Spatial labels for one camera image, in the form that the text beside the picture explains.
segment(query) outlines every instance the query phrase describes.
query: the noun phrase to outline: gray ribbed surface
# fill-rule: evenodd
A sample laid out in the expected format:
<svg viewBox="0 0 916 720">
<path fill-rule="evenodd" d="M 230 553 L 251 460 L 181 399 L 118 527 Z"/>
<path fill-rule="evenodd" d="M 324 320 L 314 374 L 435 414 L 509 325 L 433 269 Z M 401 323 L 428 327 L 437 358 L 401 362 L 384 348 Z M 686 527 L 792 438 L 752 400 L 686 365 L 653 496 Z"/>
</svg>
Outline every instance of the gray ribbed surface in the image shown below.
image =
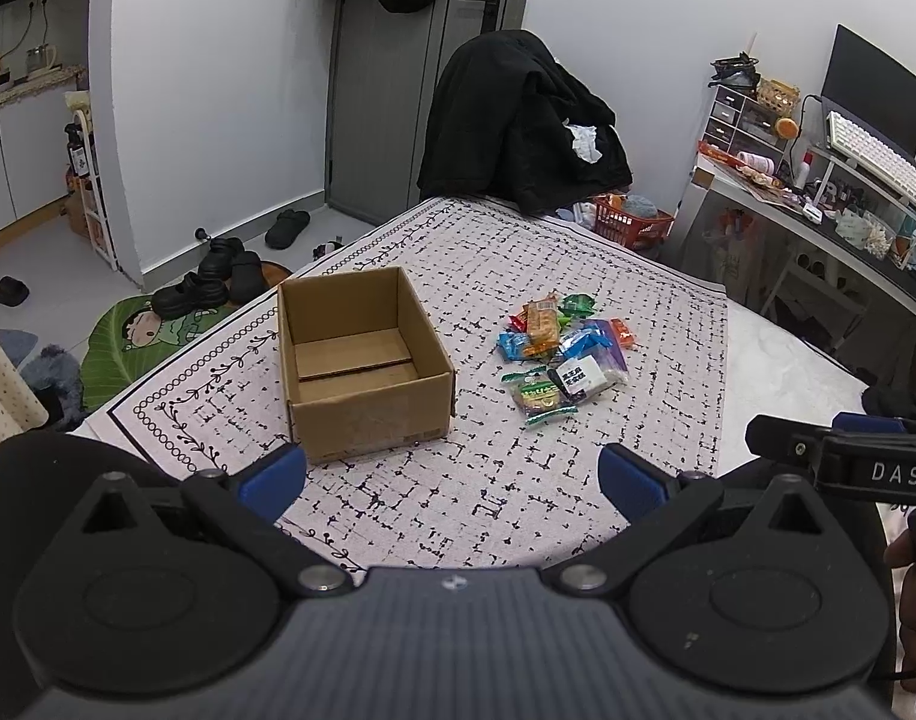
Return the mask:
<svg viewBox="0 0 916 720">
<path fill-rule="evenodd" d="M 449 581 L 455 576 L 466 580 L 464 589 L 453 589 L 462 584 Z M 352 595 L 300 605 L 258 661 L 211 688 L 142 706 L 52 691 L 25 717 L 874 720 L 891 715 L 858 688 L 778 707 L 722 699 L 644 659 L 607 605 L 562 598 L 533 570 L 375 568 Z"/>
</svg>

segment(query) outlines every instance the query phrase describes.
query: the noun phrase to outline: blue gripper pad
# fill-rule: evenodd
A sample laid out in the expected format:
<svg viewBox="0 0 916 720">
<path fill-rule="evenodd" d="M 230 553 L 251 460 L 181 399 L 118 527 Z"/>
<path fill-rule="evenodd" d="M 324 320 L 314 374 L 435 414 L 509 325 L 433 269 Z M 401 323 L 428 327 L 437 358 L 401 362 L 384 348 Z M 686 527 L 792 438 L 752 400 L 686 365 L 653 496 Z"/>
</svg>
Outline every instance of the blue gripper pad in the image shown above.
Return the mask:
<svg viewBox="0 0 916 720">
<path fill-rule="evenodd" d="M 673 481 L 621 445 L 607 445 L 598 455 L 601 493 L 632 524 L 667 502 Z"/>
<path fill-rule="evenodd" d="M 304 490 L 308 466 L 304 451 L 287 443 L 255 466 L 241 474 L 247 478 L 238 488 L 238 501 L 266 522 L 276 522 Z"/>
<path fill-rule="evenodd" d="M 831 420 L 831 427 L 846 433 L 906 433 L 901 420 L 887 416 L 869 416 L 866 413 L 839 413 Z"/>
</svg>

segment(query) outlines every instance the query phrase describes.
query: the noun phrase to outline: gray door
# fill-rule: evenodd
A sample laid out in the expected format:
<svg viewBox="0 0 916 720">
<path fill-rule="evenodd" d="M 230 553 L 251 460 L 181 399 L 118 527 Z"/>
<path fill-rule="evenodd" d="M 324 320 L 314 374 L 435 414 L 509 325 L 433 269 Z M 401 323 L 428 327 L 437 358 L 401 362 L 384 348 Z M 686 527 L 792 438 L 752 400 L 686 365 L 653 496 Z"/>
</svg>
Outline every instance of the gray door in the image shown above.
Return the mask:
<svg viewBox="0 0 916 720">
<path fill-rule="evenodd" d="M 343 0 L 328 106 L 327 200 L 384 223 L 418 201 L 415 181 L 435 83 L 457 47 L 483 29 L 517 28 L 524 0 L 436 0 L 393 14 Z"/>
</svg>

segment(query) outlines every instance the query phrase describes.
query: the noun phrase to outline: keyboard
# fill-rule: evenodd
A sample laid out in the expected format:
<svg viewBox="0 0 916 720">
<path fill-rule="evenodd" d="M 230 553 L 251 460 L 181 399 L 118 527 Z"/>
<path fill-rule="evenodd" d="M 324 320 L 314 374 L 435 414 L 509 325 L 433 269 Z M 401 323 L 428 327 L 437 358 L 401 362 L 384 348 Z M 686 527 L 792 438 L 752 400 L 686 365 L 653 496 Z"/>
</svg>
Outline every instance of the keyboard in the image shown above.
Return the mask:
<svg viewBox="0 0 916 720">
<path fill-rule="evenodd" d="M 854 159 L 916 208 L 916 167 L 837 111 L 828 115 L 829 146 Z"/>
</svg>

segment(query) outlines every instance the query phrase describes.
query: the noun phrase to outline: computer monitor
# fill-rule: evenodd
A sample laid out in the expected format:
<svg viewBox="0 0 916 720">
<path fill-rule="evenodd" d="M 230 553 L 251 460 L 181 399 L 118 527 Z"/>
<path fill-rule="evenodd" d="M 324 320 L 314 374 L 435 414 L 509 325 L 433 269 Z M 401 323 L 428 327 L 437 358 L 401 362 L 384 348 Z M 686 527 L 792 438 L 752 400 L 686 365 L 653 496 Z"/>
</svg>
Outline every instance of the computer monitor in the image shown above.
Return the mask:
<svg viewBox="0 0 916 720">
<path fill-rule="evenodd" d="M 916 75 L 839 23 L 822 97 L 869 124 L 914 162 Z"/>
</svg>

